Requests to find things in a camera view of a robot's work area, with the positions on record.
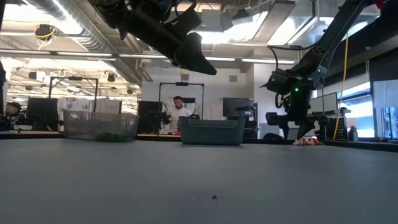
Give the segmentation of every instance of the cable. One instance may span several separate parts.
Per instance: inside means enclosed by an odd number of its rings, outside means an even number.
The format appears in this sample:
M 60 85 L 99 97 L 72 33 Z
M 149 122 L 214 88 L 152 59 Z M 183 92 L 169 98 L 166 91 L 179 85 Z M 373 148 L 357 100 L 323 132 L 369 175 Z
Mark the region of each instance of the cable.
M 276 96 L 275 96 L 275 106 L 278 109 L 282 108 L 283 104 L 281 104 L 280 102 L 285 99 L 285 97 L 283 95 L 281 95 L 281 96 L 282 96 L 282 98 L 280 100 L 278 99 L 279 98 L 279 93 L 277 93 Z
M 276 56 L 275 50 L 272 49 L 272 47 L 270 47 L 270 46 L 267 46 L 267 47 L 268 47 L 268 49 L 271 50 L 272 53 L 274 54 L 276 69 L 278 69 L 278 68 L 279 68 L 278 56 Z
M 45 41 L 47 41 L 47 38 L 50 37 L 56 30 L 57 30 L 57 28 L 54 28 L 54 30 L 51 33 L 47 34 L 47 35 L 39 36 L 39 35 L 35 34 L 35 36 L 37 38 L 45 38 Z
M 197 0 L 190 0 L 190 2 L 192 2 L 192 5 L 187 10 L 195 9 L 197 6 Z M 180 15 L 178 14 L 178 10 L 177 10 L 178 5 L 179 4 L 177 4 L 177 0 L 175 0 L 174 11 L 175 11 L 176 18 L 171 20 L 170 23 L 178 22 L 180 20 Z
M 229 12 L 229 11 L 226 11 L 226 12 L 225 12 L 225 15 L 226 15 L 226 17 L 227 17 L 228 19 L 231 19 L 230 16 L 228 15 L 228 12 Z
M 208 6 L 210 7 L 211 10 L 214 10 L 214 9 L 213 9 L 213 6 L 211 6 L 211 4 L 208 4 L 207 2 L 205 2 L 205 4 L 208 5 Z
M 347 32 L 347 38 L 346 38 L 346 50 L 345 50 L 345 59 L 344 59 L 343 86 L 341 87 L 340 103 L 338 106 L 338 115 L 337 115 L 336 128 L 335 128 L 335 133 L 333 135 L 333 140 L 336 139 L 337 127 L 338 127 L 338 123 L 340 121 L 341 103 L 343 102 L 343 91 L 344 91 L 344 87 L 345 87 L 345 83 L 346 83 L 346 75 L 347 75 L 347 56 L 348 56 L 348 32 Z
M 278 50 L 308 50 L 313 48 L 318 42 L 315 42 L 312 45 L 309 45 L 307 47 L 278 47 L 278 46 L 273 46 L 273 45 L 268 45 L 267 47 L 272 47 L 273 49 L 278 49 Z

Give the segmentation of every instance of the metal frame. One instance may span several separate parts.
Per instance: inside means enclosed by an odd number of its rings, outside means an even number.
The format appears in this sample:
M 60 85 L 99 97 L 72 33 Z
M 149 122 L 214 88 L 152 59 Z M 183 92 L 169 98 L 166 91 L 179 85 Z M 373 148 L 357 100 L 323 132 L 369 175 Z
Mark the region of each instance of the metal frame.
M 201 119 L 203 119 L 203 105 L 205 104 L 205 84 L 203 83 L 183 83 L 184 85 L 181 85 L 179 82 L 175 83 L 159 83 L 159 100 L 158 103 L 160 103 L 160 97 L 162 96 L 162 85 L 175 85 L 175 86 L 197 86 L 200 85 L 203 88 L 203 91 L 201 92 Z
M 51 93 L 52 93 L 52 88 L 53 88 L 53 85 L 52 85 L 52 81 L 54 80 L 54 79 L 57 79 L 57 80 L 64 80 L 64 79 L 67 79 L 67 80 L 71 80 L 70 79 L 71 77 L 51 77 L 50 78 L 50 87 L 49 87 L 49 99 L 51 99 Z M 94 108 L 93 108 L 93 112 L 95 112 L 95 108 L 96 108 L 96 105 L 97 105 L 97 93 L 98 93 L 98 79 L 97 78 L 82 78 L 82 77 L 77 77 L 76 79 L 72 79 L 73 81 L 82 81 L 82 80 L 94 80 L 95 81 L 95 95 L 94 95 Z

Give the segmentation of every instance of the man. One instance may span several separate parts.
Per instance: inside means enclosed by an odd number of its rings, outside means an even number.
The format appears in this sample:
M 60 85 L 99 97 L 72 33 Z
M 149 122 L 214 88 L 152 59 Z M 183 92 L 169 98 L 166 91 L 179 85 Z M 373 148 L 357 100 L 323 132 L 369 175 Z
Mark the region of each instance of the man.
M 169 125 L 169 132 L 174 133 L 178 131 L 178 119 L 181 116 L 189 117 L 192 112 L 184 108 L 184 102 L 181 96 L 176 96 L 173 99 L 175 108 L 170 109 L 171 123 Z
M 21 105 L 16 102 L 8 103 L 6 114 L 1 118 L 2 129 L 13 130 L 16 121 L 25 119 L 25 114 L 21 113 Z

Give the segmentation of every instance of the desk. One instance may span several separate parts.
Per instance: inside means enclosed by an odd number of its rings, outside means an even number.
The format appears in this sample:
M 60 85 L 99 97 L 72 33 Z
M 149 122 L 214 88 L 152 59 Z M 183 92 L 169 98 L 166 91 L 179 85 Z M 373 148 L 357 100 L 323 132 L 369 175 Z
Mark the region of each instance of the desk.
M 63 138 L 58 131 L 9 131 L 0 133 L 0 139 L 48 139 Z
M 157 134 L 137 134 L 138 137 L 157 137 Z M 165 137 L 165 138 L 180 138 L 180 135 L 176 134 L 160 134 L 159 137 Z
M 17 130 L 12 130 L 10 131 L 11 133 L 14 134 L 60 134 L 58 131 L 17 131 Z
M 0 217 L 2 224 L 396 224 L 397 170 L 397 153 L 331 146 L 4 140 Z

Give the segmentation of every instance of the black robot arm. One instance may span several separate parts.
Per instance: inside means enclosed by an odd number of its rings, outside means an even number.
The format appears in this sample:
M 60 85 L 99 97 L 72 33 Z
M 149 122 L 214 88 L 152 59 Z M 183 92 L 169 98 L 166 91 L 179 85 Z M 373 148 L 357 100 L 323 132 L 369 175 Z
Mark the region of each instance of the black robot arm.
M 333 53 L 344 38 L 361 11 L 373 4 L 373 0 L 346 0 L 339 12 L 329 25 L 322 38 L 303 56 L 296 66 L 291 69 L 277 69 L 272 72 L 270 79 L 264 86 L 279 95 L 290 94 L 289 101 L 284 103 L 286 115 L 267 113 L 269 125 L 279 125 L 284 130 L 285 138 L 289 132 L 287 123 L 294 121 L 299 125 L 297 139 L 302 138 L 315 128 L 317 116 L 308 114 L 311 108 L 312 91 L 315 90 L 314 81 L 323 83 L 323 78 L 330 66 Z M 311 80 L 314 73 L 318 73 L 318 80 Z
M 102 19 L 121 38 L 128 33 L 141 39 L 170 59 L 173 65 L 194 72 L 215 75 L 217 71 L 201 52 L 201 36 L 189 33 L 201 24 L 196 0 L 176 19 L 169 19 L 172 7 L 182 0 L 89 0 Z

